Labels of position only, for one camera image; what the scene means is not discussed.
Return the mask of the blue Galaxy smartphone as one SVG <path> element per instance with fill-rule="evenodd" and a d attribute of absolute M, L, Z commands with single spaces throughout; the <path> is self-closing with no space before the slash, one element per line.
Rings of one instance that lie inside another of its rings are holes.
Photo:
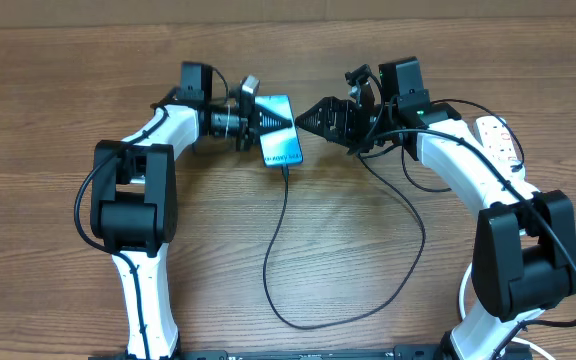
<path fill-rule="evenodd" d="M 266 167 L 293 166 L 303 162 L 292 107 L 288 95 L 257 96 L 255 106 L 260 105 L 293 121 L 293 126 L 266 135 L 259 135 L 259 144 Z"/>

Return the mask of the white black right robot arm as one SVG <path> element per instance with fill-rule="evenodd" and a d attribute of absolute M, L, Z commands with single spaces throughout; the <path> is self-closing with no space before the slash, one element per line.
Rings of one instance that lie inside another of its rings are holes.
<path fill-rule="evenodd" d="M 476 216 L 470 313 L 436 345 L 397 345 L 395 357 L 528 359 L 512 339 L 529 326 L 576 327 L 574 208 L 560 190 L 541 192 L 474 136 L 446 100 L 431 100 L 417 58 L 379 67 L 380 105 L 362 66 L 345 75 L 346 100 L 325 97 L 297 125 L 361 155 L 387 142 L 434 171 Z"/>

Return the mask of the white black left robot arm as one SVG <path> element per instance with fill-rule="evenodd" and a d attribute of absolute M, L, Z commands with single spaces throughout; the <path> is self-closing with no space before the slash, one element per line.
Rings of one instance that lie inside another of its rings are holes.
<path fill-rule="evenodd" d="M 152 104 L 153 117 L 120 141 L 102 140 L 73 205 L 77 232 L 111 256 L 123 288 L 129 339 L 122 359 L 180 359 L 180 330 L 170 303 L 167 257 L 177 231 L 176 161 L 206 136 L 231 139 L 238 151 L 259 146 L 267 167 L 303 160 L 290 99 L 261 95 L 246 76 L 213 95 L 221 73 L 181 65 L 180 82 Z"/>

